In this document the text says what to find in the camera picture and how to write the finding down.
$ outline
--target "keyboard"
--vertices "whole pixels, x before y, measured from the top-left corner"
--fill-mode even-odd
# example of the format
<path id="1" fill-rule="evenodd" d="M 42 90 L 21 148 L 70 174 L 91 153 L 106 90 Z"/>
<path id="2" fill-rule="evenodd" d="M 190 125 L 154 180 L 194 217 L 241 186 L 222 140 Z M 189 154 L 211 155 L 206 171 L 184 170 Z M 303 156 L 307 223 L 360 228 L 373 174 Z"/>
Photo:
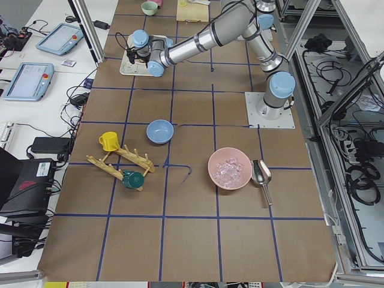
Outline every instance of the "keyboard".
<path id="1" fill-rule="evenodd" d="M 0 147 L 8 150 L 11 146 L 11 141 L 15 131 L 17 130 L 17 124 L 12 122 L 0 123 Z"/>

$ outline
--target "blue bowl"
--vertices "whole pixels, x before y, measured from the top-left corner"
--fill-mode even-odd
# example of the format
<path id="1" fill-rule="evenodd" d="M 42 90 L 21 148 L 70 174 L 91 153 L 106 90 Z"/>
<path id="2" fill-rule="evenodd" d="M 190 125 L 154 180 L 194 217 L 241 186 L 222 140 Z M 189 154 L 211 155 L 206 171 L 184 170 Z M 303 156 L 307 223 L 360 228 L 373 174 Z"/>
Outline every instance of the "blue bowl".
<path id="1" fill-rule="evenodd" d="M 166 120 L 155 120 L 146 128 L 146 135 L 156 144 L 167 143 L 173 136 L 173 126 Z"/>

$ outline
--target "metal scoop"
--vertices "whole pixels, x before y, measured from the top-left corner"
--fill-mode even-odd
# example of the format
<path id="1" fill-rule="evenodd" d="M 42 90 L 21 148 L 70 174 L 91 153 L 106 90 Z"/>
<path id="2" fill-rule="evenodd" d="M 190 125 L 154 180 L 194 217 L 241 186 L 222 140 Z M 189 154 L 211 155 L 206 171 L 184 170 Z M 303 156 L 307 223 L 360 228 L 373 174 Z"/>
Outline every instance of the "metal scoop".
<path id="1" fill-rule="evenodd" d="M 252 180 L 256 186 L 262 187 L 268 205 L 272 205 L 271 195 L 268 191 L 268 183 L 272 179 L 271 172 L 263 160 L 252 160 Z"/>

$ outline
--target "yellow mug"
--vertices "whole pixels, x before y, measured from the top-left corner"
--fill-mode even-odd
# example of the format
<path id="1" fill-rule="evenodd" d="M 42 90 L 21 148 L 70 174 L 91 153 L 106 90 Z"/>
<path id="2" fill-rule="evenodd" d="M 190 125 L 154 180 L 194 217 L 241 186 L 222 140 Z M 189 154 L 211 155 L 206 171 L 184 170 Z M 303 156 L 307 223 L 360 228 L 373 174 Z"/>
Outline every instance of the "yellow mug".
<path id="1" fill-rule="evenodd" d="M 104 151 L 116 151 L 120 148 L 118 134 L 116 132 L 105 132 L 100 136 L 98 141 L 103 146 Z"/>

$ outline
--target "green mug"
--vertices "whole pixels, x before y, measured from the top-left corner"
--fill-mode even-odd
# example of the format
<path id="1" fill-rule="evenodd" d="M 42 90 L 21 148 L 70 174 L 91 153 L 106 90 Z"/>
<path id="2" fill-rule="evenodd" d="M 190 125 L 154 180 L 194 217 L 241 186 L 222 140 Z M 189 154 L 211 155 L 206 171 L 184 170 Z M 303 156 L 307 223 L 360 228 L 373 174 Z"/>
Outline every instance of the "green mug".
<path id="1" fill-rule="evenodd" d="M 140 172 L 123 170 L 122 183 L 129 189 L 137 189 L 144 184 L 144 176 Z"/>

